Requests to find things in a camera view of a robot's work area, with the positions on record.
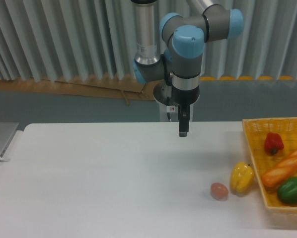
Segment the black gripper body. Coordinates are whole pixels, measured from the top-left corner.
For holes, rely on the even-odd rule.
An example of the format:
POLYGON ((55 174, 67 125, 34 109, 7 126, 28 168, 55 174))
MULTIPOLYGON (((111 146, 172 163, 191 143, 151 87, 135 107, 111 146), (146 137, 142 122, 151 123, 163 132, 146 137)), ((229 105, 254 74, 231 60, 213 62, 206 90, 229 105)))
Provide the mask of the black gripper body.
POLYGON ((180 90, 172 87, 172 100, 179 105, 190 105, 195 103, 200 96, 200 88, 196 87, 192 90, 180 90))

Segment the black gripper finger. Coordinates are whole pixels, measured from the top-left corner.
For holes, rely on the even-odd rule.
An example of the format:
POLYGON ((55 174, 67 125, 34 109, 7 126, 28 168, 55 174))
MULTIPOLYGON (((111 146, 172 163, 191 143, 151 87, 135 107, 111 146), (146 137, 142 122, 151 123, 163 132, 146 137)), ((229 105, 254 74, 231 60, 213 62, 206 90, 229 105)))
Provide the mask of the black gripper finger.
POLYGON ((178 105, 179 136, 184 137, 184 111, 181 105, 178 105))
POLYGON ((184 108, 184 136, 187 136, 189 132, 189 122, 190 122, 190 105, 186 105, 184 108))

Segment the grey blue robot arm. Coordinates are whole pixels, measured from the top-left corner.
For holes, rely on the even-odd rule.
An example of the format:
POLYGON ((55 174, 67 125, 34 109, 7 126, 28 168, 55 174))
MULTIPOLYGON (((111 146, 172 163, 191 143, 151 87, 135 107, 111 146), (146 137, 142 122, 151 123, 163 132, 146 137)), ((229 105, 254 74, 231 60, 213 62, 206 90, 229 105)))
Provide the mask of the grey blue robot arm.
POLYGON ((155 0, 134 0, 137 52, 133 69, 139 83, 164 79, 178 106, 179 136, 189 132, 191 106, 200 95, 205 44, 237 38, 244 29, 239 9, 225 9, 212 0, 189 0, 198 15, 168 13, 158 19, 155 0))

